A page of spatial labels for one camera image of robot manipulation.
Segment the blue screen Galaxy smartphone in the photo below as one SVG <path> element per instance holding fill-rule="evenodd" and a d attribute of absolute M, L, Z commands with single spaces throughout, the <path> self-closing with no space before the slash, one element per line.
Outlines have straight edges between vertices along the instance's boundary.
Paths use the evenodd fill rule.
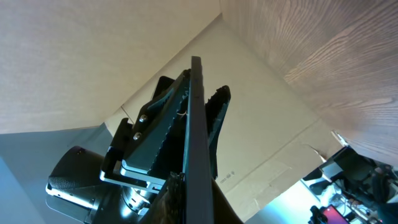
<path fill-rule="evenodd" d="M 185 223 L 214 222 L 210 152 L 206 127 L 201 58 L 191 60 L 183 171 L 185 173 Z"/>

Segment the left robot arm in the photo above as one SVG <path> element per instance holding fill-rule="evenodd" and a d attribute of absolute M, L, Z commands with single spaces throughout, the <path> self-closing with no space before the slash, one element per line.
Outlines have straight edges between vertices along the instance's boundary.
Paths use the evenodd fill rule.
<path fill-rule="evenodd" d="M 82 223 L 239 223 L 216 183 L 218 137 L 231 93 L 204 98 L 198 69 L 161 77 L 104 156 L 69 149 L 46 185 L 47 206 Z"/>

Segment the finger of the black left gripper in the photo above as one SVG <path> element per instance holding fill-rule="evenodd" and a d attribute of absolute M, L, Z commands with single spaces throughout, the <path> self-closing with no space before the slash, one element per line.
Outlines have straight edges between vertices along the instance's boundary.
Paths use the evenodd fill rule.
<path fill-rule="evenodd" d="M 225 85 L 216 90 L 215 94 L 205 104 L 206 126 L 208 131 L 208 145 L 210 152 L 210 170 L 214 179 L 218 176 L 217 145 L 220 131 L 231 99 L 229 86 Z"/>
<path fill-rule="evenodd" d="M 152 99 L 139 111 L 131 140 L 122 159 L 123 174 L 146 174 L 152 168 L 163 141 L 189 92 L 190 70 L 176 79 L 159 78 Z"/>

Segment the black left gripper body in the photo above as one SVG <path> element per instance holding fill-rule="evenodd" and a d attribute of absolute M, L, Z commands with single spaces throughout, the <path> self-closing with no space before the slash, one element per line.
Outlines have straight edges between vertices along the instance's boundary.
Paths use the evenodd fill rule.
<path fill-rule="evenodd" d="M 161 77 L 154 97 L 139 111 L 136 122 L 121 120 L 101 165 L 100 179 L 112 184 L 158 193 L 181 155 L 167 145 L 187 98 L 187 77 Z"/>

